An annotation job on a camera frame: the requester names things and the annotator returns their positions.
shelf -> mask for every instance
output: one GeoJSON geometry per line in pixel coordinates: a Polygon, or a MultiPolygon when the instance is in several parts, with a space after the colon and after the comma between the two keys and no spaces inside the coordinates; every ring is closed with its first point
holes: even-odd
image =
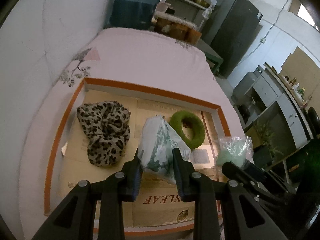
{"type": "Polygon", "coordinates": [[[179,1],[187,3],[189,5],[192,5],[193,7],[196,7],[198,9],[205,10],[205,8],[203,6],[197,4],[197,3],[193,2],[193,1],[190,1],[190,0],[179,0],[179,1]]]}

bowl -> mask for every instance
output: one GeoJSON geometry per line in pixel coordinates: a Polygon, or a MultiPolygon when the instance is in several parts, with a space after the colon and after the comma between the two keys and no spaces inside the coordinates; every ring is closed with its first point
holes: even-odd
{"type": "Polygon", "coordinates": [[[209,3],[207,3],[206,1],[203,0],[193,0],[193,2],[195,2],[196,4],[199,4],[201,6],[203,6],[204,8],[208,8],[210,6],[209,3]]]}

gray refrigerator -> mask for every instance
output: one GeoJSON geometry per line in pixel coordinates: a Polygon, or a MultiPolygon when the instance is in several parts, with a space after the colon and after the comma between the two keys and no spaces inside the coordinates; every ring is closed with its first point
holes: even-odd
{"type": "Polygon", "coordinates": [[[219,74],[231,74],[251,45],[261,19],[262,14],[248,0],[218,0],[201,38],[223,58],[219,74]]]}

floral pattern packaging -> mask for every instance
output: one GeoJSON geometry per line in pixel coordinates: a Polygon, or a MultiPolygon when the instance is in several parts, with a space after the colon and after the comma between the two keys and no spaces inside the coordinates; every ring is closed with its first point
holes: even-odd
{"type": "Polygon", "coordinates": [[[157,174],[169,183],[176,184],[173,148],[179,148],[183,160],[190,160],[191,150],[162,116],[148,118],[143,126],[138,146],[138,158],[143,171],[157,174]]]}

electrical wire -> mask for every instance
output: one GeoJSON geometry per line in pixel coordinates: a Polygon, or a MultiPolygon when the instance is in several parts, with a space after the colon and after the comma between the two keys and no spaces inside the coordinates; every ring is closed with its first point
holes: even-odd
{"type": "MultiPolygon", "coordinates": [[[[289,0],[287,0],[287,1],[285,2],[285,4],[283,5],[283,7],[281,8],[280,12],[278,13],[278,17],[277,17],[276,21],[275,21],[274,24],[271,26],[271,28],[268,30],[267,34],[263,37],[263,39],[265,39],[265,38],[268,36],[268,34],[271,32],[272,28],[276,25],[276,23],[277,23],[278,20],[279,20],[280,14],[281,14],[282,11],[284,10],[284,7],[287,5],[288,2],[289,2],[289,0]]],[[[239,66],[242,62],[244,62],[246,59],[248,59],[248,57],[250,57],[250,56],[260,47],[261,44],[262,44],[262,42],[261,42],[261,40],[260,40],[259,45],[258,45],[252,52],[250,52],[250,54],[248,54],[247,56],[245,56],[245,57],[237,64],[237,66],[239,66]]]]}

